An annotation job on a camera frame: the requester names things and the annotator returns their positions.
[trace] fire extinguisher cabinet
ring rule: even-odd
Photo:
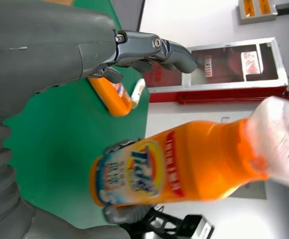
[[[197,63],[191,74],[159,64],[144,74],[151,102],[181,104],[259,101],[282,96],[287,77],[275,38],[188,48]]]

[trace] green mat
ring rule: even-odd
[[[109,0],[76,0],[75,6],[105,13],[120,26]],[[129,94],[141,75],[119,69]],[[86,79],[51,88],[31,98],[20,115],[7,120],[11,165],[22,197],[79,228],[107,224],[88,186],[92,163],[108,145],[144,137],[149,94],[128,116],[114,118]]]

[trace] white bottle cap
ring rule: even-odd
[[[132,108],[135,109],[139,103],[140,97],[141,96],[142,91],[145,87],[145,81],[144,78],[138,80],[134,88],[134,91],[132,94]]]

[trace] screw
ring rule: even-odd
[[[152,40],[152,45],[155,49],[159,50],[160,48],[161,48],[161,40],[157,36],[154,36],[154,39]]]
[[[117,43],[122,43],[125,41],[125,37],[122,34],[118,34],[115,36],[116,42]]]

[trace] glass panel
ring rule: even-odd
[[[182,83],[180,71],[166,70],[156,62],[153,63],[151,71],[143,73],[143,76],[148,87],[181,86]]]
[[[192,51],[197,67],[191,85],[278,79],[272,48],[266,43]]]

